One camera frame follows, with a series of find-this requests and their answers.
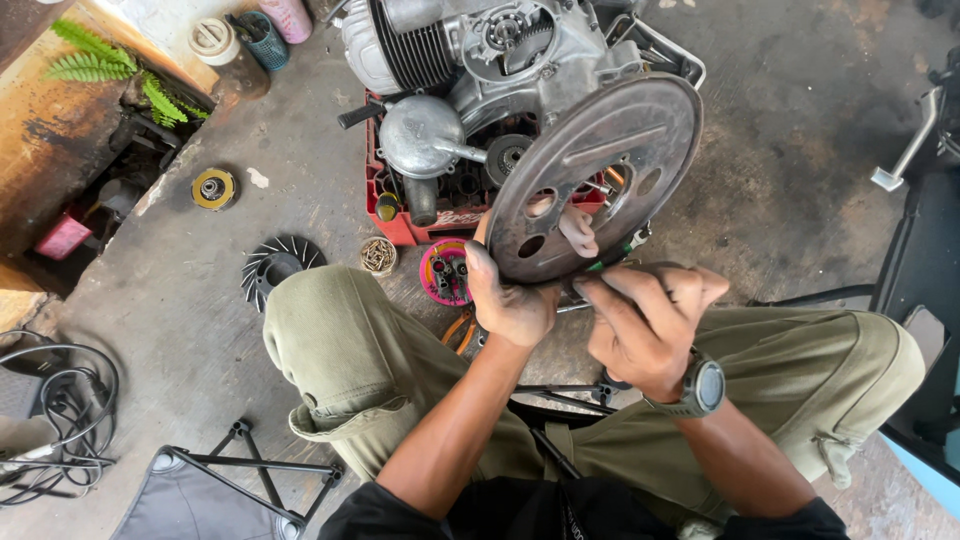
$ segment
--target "cylinder cooling fin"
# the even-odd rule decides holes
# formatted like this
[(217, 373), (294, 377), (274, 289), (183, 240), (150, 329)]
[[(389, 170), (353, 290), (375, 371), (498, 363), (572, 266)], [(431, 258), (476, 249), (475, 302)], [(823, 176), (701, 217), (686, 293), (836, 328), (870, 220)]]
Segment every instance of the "cylinder cooling fin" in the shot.
[(397, 34), (388, 24), (380, 1), (368, 2), (387, 66), (401, 90), (436, 86), (453, 76), (454, 61), (441, 22)]

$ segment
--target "brake backing plate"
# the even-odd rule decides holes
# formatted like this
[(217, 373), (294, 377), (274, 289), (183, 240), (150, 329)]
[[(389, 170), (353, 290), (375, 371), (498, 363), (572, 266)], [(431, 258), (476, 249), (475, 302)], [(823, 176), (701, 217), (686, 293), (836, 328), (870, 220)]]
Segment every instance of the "brake backing plate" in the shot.
[[(703, 104), (679, 77), (649, 72), (604, 86), (573, 107), (520, 158), (493, 204), (486, 245), (504, 282), (553, 282), (629, 241), (663, 206), (693, 161)], [(593, 214), (600, 257), (577, 255), (558, 224), (584, 180), (612, 167), (623, 186)], [(553, 199), (529, 215), (527, 203)]]

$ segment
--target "watch face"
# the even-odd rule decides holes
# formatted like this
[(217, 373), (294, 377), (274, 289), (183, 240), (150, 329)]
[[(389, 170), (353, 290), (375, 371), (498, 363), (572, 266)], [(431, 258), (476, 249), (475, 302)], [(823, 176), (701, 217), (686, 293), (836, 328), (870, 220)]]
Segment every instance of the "watch face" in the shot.
[(700, 399), (709, 410), (720, 406), (723, 400), (723, 372), (716, 365), (707, 366), (700, 378)]

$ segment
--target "pink bottle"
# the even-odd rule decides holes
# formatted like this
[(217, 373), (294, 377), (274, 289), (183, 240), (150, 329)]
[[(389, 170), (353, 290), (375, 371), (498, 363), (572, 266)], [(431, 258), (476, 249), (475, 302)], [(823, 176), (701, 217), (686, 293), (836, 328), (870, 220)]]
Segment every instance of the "pink bottle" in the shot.
[(301, 0), (259, 0), (259, 4), (287, 43), (302, 43), (313, 32)]

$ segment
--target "orange pliers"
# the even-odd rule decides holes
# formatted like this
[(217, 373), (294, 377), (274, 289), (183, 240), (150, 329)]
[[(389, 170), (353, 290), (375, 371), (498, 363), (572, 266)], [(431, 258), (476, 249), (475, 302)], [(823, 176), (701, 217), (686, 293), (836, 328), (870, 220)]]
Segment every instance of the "orange pliers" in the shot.
[(458, 355), (461, 355), (464, 352), (464, 349), (467, 348), (467, 344), (473, 337), (473, 332), (477, 329), (477, 318), (473, 315), (473, 311), (464, 309), (464, 312), (460, 314), (460, 318), (458, 318), (456, 321), (453, 321), (453, 324), (450, 325), (450, 328), (446, 329), (446, 332), (444, 332), (443, 339), (440, 340), (444, 345), (449, 345), (450, 338), (453, 337), (454, 332), (462, 327), (466, 321), (470, 321), (470, 326), (467, 327), (467, 335), (464, 336), (464, 340), (461, 341), (460, 346), (457, 347)]

